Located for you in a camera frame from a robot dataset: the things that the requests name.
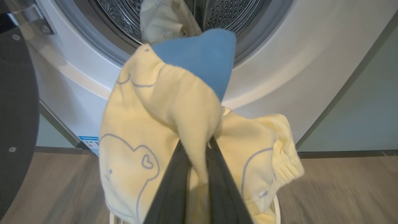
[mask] blue fabric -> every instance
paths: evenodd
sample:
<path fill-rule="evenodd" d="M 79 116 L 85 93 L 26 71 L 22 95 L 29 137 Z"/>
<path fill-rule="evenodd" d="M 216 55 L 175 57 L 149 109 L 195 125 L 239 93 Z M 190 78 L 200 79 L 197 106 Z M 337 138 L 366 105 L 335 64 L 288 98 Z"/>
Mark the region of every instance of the blue fabric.
<path fill-rule="evenodd" d="M 200 36 L 172 39 L 152 46 L 164 63 L 190 71 L 211 87 L 222 101 L 234 65 L 236 38 L 211 29 Z"/>

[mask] washing machine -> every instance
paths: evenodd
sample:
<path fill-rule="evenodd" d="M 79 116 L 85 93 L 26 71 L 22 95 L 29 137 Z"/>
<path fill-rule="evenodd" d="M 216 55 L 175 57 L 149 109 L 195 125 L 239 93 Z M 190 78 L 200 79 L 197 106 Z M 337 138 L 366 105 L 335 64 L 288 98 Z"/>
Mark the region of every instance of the washing machine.
<path fill-rule="evenodd" d="M 77 140 L 95 141 L 120 69 L 142 44 L 142 0 L 10 2 L 35 66 L 42 105 Z M 203 30 L 223 28 L 237 36 L 222 104 L 248 118 L 284 114 L 296 142 L 398 8 L 397 0 L 186 3 Z"/>

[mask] sticker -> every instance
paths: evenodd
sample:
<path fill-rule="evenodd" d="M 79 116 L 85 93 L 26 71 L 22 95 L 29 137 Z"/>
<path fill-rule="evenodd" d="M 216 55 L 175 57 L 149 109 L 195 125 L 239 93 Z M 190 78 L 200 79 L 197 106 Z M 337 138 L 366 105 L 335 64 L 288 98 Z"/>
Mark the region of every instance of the sticker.
<path fill-rule="evenodd" d="M 82 142 L 93 151 L 97 156 L 100 155 L 100 141 L 98 137 L 79 136 Z"/>

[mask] washing machine drum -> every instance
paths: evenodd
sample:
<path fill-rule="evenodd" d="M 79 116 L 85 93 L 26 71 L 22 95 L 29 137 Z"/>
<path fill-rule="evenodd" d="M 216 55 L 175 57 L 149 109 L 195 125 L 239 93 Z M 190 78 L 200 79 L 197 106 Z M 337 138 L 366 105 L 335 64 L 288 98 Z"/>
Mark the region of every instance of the washing machine drum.
<path fill-rule="evenodd" d="M 90 0 L 97 14 L 134 48 L 142 44 L 143 0 Z M 235 64 L 253 53 L 284 18 L 292 0 L 185 0 L 202 31 L 221 28 L 237 37 Z"/>

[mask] screw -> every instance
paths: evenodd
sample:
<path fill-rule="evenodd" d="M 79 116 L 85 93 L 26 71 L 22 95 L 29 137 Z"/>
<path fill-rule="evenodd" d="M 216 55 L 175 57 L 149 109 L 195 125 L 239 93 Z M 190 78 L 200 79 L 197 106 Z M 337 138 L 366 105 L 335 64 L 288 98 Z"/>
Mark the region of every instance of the screw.
<path fill-rule="evenodd" d="M 21 37 L 18 35 L 18 34 L 13 34 L 13 35 L 11 35 L 12 36 L 12 38 L 14 39 L 14 40 L 16 40 L 16 41 L 19 41 L 20 39 L 21 39 Z"/>
<path fill-rule="evenodd" d="M 50 28 L 46 25 L 41 26 L 41 30 L 43 33 L 50 33 Z"/>
<path fill-rule="evenodd" d="M 11 147 L 11 148 L 8 149 L 9 152 L 15 152 L 16 150 L 17 150 L 16 147 Z"/>

